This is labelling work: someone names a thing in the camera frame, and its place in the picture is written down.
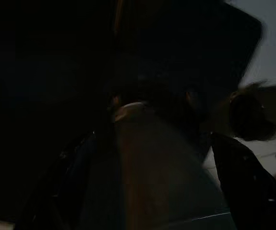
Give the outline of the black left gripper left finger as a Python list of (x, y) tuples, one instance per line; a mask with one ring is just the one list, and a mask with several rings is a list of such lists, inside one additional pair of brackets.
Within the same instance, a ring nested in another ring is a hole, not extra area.
[(87, 189), (94, 132), (68, 143), (41, 176), (15, 223), (15, 230), (75, 230)]

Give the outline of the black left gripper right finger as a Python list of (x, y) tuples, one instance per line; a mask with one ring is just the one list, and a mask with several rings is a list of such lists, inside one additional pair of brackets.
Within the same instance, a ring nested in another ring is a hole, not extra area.
[(276, 230), (276, 179), (238, 140), (212, 134), (220, 187), (238, 230)]

